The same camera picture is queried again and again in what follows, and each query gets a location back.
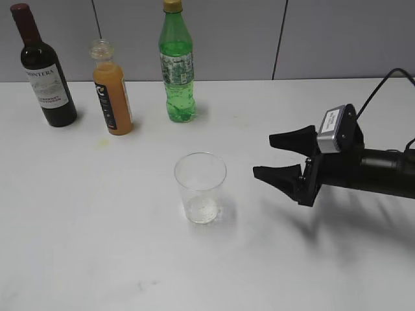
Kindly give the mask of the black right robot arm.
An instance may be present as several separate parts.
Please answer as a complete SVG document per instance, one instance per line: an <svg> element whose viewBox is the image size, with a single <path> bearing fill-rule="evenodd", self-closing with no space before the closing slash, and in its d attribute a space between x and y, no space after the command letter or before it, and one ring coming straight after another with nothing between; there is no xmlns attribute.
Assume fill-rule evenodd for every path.
<svg viewBox="0 0 415 311"><path fill-rule="evenodd" d="M365 148L352 104L327 110L318 128L273 134L269 142L305 156L305 166L254 167L254 177L300 205L313 206L322 185L414 197L414 150Z"/></svg>

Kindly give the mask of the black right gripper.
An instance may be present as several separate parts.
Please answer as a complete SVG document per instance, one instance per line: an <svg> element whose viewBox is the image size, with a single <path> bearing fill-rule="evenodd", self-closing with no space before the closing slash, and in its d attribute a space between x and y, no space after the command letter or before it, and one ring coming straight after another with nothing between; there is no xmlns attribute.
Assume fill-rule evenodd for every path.
<svg viewBox="0 0 415 311"><path fill-rule="evenodd" d="M263 181L300 205L311 207L322 185L343 186L357 167L359 153L364 149L364 136L357 122L353 104L346 104L337 134L340 152L321 153L314 125L300 130L269 135L271 147L307 157L305 169L288 167L254 167L254 177Z"/></svg>

